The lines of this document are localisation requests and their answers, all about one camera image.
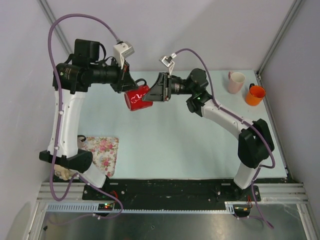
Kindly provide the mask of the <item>red mug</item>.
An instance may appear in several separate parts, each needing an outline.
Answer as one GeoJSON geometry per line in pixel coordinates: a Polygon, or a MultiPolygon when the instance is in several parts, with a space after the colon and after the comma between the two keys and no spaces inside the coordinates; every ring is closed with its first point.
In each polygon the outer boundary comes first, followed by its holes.
{"type": "Polygon", "coordinates": [[[137,89],[129,90],[124,93],[125,103],[130,111],[137,111],[153,106],[152,101],[144,101],[143,97],[150,91],[150,87],[147,85],[147,81],[140,78],[135,81],[137,84],[143,82],[139,85],[137,89]]]}

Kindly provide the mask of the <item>pink mug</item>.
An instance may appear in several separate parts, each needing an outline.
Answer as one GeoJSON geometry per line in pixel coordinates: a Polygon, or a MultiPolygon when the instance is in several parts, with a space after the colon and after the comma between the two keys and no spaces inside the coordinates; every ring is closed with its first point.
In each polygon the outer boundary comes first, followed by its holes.
{"type": "Polygon", "coordinates": [[[230,94],[237,94],[243,87],[246,76],[241,72],[228,72],[228,92],[230,94]]]}

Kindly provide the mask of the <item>orange mug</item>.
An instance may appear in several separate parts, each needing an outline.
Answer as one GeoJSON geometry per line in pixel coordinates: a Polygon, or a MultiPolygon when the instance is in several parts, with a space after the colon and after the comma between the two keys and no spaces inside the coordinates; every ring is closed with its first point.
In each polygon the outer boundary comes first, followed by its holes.
{"type": "Polygon", "coordinates": [[[248,88],[247,95],[245,97],[245,102],[250,106],[257,106],[266,96],[266,90],[259,85],[251,83],[248,88]]]}

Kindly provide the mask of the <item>cream speckled mug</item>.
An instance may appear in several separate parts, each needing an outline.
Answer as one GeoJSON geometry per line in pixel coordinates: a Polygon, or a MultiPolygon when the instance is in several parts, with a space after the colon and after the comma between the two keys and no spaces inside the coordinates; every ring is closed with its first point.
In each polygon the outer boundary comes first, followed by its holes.
{"type": "Polygon", "coordinates": [[[58,164],[54,165],[54,175],[64,181],[68,181],[72,178],[72,176],[75,174],[75,172],[62,167],[58,164]]]}

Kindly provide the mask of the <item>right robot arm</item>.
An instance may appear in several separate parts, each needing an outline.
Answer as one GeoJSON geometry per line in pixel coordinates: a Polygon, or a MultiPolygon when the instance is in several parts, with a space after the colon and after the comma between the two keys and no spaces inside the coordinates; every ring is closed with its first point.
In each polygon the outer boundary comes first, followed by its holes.
{"type": "Polygon", "coordinates": [[[142,98],[149,102],[166,102],[172,95],[189,95],[186,105],[191,113],[211,120],[231,133],[238,141],[240,166],[233,179],[232,197],[238,201],[249,195],[249,186],[258,175],[262,162],[275,149],[267,122],[251,121],[236,115],[222,104],[214,102],[208,93],[208,75],[200,68],[193,69],[187,78],[160,72],[157,80],[142,98]]]}

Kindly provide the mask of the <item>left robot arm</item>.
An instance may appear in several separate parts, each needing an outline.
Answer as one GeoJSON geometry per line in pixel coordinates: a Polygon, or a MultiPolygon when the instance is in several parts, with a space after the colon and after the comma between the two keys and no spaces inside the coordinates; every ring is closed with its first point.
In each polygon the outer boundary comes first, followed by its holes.
{"type": "Polygon", "coordinates": [[[100,60],[103,45],[98,41],[76,39],[74,53],[56,66],[58,76],[53,78],[55,116],[49,146],[39,153],[39,159],[59,165],[79,174],[90,183],[99,199],[107,199],[111,187],[107,177],[93,163],[90,151],[78,148],[78,128],[82,105],[92,84],[109,84],[116,93],[136,90],[137,83],[130,75],[126,58],[134,53],[127,41],[113,46],[111,63],[100,60]]]}

